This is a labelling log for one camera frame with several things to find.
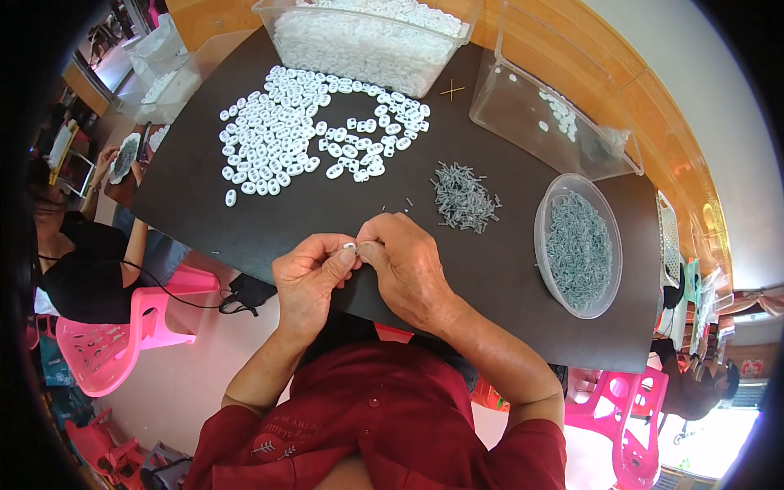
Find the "white basket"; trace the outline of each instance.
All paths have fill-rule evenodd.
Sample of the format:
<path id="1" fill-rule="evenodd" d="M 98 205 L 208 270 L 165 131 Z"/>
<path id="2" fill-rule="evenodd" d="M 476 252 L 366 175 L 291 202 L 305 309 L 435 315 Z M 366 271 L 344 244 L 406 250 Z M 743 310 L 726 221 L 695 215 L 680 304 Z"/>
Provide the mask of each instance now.
<path id="1" fill-rule="evenodd" d="M 661 191 L 656 192 L 656 210 L 659 213 L 659 250 L 662 268 L 672 286 L 680 286 L 681 254 L 678 241 L 678 220 L 673 206 Z"/>

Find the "black shirt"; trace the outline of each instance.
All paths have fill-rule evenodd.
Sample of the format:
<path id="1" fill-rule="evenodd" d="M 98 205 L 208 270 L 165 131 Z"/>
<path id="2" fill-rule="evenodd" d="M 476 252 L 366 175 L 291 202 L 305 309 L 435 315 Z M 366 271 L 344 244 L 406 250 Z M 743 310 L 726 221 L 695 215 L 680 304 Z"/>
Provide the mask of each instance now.
<path id="1" fill-rule="evenodd" d="M 41 277 L 39 286 L 49 294 L 63 317 L 82 323 L 126 324 L 131 320 L 131 295 L 139 279 L 122 287 L 120 260 L 128 237 L 119 228 L 88 221 L 78 211 L 66 212 L 60 232 L 74 242 Z"/>

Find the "white plastic bag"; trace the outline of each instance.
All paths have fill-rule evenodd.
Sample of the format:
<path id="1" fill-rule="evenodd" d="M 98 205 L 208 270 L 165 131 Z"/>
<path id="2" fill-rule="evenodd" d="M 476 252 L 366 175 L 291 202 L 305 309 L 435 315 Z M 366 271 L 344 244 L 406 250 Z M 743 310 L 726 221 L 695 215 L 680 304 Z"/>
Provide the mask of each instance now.
<path id="1" fill-rule="evenodd" d="M 128 51 L 128 58 L 136 75 L 152 85 L 156 78 L 180 68 L 187 58 L 177 55 L 185 52 L 172 16 L 165 13 L 158 18 L 158 28 Z"/>

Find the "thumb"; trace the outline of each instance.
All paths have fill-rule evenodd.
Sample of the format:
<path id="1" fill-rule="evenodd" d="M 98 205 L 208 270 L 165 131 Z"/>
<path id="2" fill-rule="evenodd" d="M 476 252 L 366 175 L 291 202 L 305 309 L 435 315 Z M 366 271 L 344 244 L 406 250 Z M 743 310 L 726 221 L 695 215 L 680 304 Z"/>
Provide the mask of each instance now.
<path id="1" fill-rule="evenodd" d="M 334 289 L 346 277 L 356 261 L 354 250 L 340 250 L 324 261 L 318 270 L 318 276 L 330 289 Z"/>
<path id="2" fill-rule="evenodd" d="M 387 249 L 377 241 L 363 241 L 357 247 L 357 253 L 362 262 L 369 263 L 376 269 L 376 273 L 392 270 Z"/>

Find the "person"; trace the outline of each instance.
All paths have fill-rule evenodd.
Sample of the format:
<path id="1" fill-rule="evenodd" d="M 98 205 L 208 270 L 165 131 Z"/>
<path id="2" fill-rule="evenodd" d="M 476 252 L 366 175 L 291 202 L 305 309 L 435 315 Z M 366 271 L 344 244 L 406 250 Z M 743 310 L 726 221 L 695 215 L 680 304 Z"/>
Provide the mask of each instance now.
<path id="1" fill-rule="evenodd" d="M 671 413 L 684 420 L 700 420 L 708 415 L 721 400 L 731 400 L 738 391 L 740 374 L 738 366 L 719 363 L 716 355 L 698 372 L 700 359 L 704 357 L 707 344 L 700 339 L 697 353 L 689 359 L 681 371 L 672 339 L 655 339 L 651 352 L 656 352 L 662 362 L 662 372 L 670 381 L 662 403 L 662 413 Z"/>
<path id="2" fill-rule="evenodd" d="M 350 242 L 356 252 L 344 248 Z M 363 263 L 387 306 L 427 342 L 331 339 L 360 328 L 329 305 Z M 278 328 L 202 427 L 184 490 L 565 487 L 561 384 L 450 289 L 435 240 L 407 216 L 378 215 L 356 238 L 311 235 L 272 274 Z M 474 433 L 470 366 L 511 405 L 491 451 Z M 276 407 L 292 375 L 290 399 Z"/>
<path id="3" fill-rule="evenodd" d="M 159 231 L 148 232 L 140 220 L 125 220 L 122 229 L 94 222 L 101 183 L 119 150 L 107 147 L 100 153 L 79 211 L 66 212 L 66 196 L 49 185 L 43 157 L 28 165 L 27 195 L 38 241 L 37 312 L 90 324 L 127 324 L 133 292 L 156 285 L 156 279 L 165 285 L 190 251 Z M 139 164 L 132 170 L 141 184 Z"/>

